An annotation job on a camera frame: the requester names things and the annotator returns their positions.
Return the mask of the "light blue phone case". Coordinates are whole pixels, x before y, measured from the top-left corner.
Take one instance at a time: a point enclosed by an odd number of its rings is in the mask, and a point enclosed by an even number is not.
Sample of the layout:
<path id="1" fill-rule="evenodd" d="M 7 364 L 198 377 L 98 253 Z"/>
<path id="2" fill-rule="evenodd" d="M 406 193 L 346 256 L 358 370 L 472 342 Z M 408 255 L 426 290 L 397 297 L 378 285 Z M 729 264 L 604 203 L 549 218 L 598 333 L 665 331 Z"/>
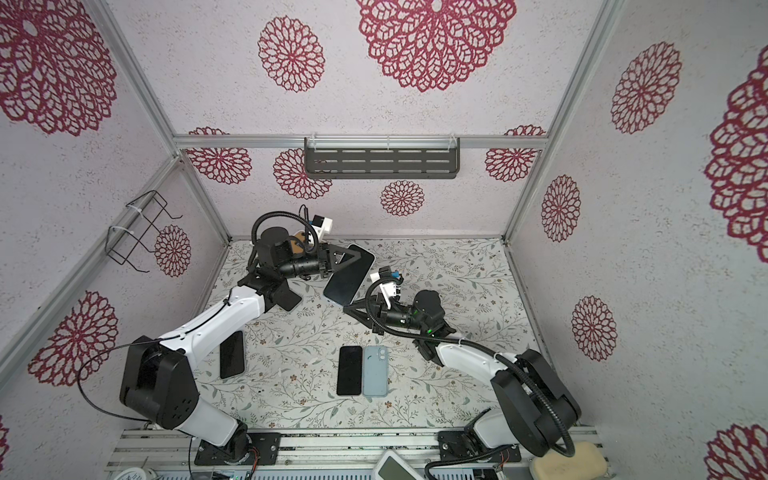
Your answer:
<path id="1" fill-rule="evenodd" d="M 386 346 L 363 349 L 362 392 L 366 397 L 385 397 L 388 392 L 389 351 Z"/>

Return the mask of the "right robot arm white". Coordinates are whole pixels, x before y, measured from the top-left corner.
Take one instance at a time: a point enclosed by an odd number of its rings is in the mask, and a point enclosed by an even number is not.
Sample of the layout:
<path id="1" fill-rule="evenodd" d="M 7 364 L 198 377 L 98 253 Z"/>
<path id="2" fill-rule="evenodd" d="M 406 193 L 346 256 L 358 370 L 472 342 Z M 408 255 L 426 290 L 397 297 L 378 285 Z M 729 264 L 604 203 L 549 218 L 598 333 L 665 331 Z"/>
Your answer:
<path id="1" fill-rule="evenodd" d="M 538 351 L 498 353 L 461 337 L 433 290 L 418 292 L 410 305 L 378 293 L 343 310 L 373 333 L 409 339 L 425 360 L 491 387 L 497 405 L 478 414 L 462 434 L 470 454 L 519 445 L 537 457 L 551 451 L 575 455 L 569 429 L 579 420 L 580 407 Z"/>

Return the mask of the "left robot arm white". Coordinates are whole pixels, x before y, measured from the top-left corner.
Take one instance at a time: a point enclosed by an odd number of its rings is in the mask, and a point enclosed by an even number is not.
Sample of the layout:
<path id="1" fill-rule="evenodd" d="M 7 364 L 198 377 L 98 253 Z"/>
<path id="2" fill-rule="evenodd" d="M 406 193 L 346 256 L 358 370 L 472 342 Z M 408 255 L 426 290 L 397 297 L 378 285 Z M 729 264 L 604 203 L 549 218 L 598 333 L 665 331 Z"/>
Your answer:
<path id="1" fill-rule="evenodd" d="M 266 229 L 252 241 L 247 274 L 219 305 L 209 308 L 157 339 L 142 336 L 128 347 L 120 402 L 166 430 L 178 430 L 242 456 L 246 426 L 201 399 L 194 371 L 214 349 L 248 322 L 278 306 L 295 308 L 300 296 L 289 281 L 302 276 L 322 277 L 356 264 L 358 251 L 320 240 L 315 229 L 302 252 L 299 241 L 283 227 Z"/>

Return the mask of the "black phone with screen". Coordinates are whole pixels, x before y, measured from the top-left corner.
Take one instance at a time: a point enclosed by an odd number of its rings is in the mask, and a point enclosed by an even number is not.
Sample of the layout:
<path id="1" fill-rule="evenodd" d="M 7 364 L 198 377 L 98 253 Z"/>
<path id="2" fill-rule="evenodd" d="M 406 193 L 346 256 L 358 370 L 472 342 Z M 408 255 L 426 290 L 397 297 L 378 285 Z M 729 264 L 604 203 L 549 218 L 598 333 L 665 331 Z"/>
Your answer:
<path id="1" fill-rule="evenodd" d="M 363 348 L 342 346 L 339 349 L 336 394 L 357 396 L 362 393 Z"/>

